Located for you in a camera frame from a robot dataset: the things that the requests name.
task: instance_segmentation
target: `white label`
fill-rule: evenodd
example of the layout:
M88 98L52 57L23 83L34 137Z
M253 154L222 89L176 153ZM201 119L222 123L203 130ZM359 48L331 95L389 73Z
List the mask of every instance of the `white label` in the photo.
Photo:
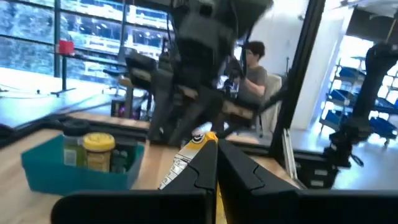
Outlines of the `white label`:
M323 181L320 180L311 180L311 185L316 187L323 187Z
M315 170L315 175L328 175L327 170Z
M176 178L186 168L187 164L190 161L190 158L187 158L183 155L175 155L172 168L163 179L162 183L160 183L159 189L162 190L164 187L166 187L167 184L174 180L174 178Z
M76 166L76 151L71 149L64 149L63 163L67 166Z

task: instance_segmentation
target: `red object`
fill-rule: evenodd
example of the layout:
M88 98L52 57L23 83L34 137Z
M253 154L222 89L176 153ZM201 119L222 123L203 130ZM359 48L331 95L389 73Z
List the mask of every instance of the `red object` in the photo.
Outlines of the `red object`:
M71 55L75 53L75 44L73 43L73 41L60 40L58 53L62 55Z

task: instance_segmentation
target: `bottle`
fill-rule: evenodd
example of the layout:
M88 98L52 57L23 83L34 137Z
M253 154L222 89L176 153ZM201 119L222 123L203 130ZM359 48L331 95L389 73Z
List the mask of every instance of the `bottle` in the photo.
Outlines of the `bottle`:
M63 124L63 162L68 166L86 166L83 136L90 131L86 121L71 120Z
M86 149L87 168L109 172L111 151L116 143L114 137L107 133L88 133L83 137Z
M111 171L117 174L125 174L127 172L127 151L113 150L111 157Z

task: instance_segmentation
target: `teal plastic bin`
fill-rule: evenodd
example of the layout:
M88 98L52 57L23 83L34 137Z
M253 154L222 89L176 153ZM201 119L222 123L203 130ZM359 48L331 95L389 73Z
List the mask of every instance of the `teal plastic bin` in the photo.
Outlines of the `teal plastic bin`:
M81 190L128 190L138 176L144 146L116 143L118 147L131 147L135 152L134 162L125 174L64 165L62 135L22 153L21 160L33 191L68 195Z

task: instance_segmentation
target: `dark hair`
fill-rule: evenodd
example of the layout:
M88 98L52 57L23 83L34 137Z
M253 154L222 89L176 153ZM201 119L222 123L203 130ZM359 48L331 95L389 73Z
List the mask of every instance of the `dark hair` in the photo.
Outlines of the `dark hair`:
M258 55L259 60L266 54L266 47L261 41L248 42L244 48L250 50L254 55Z

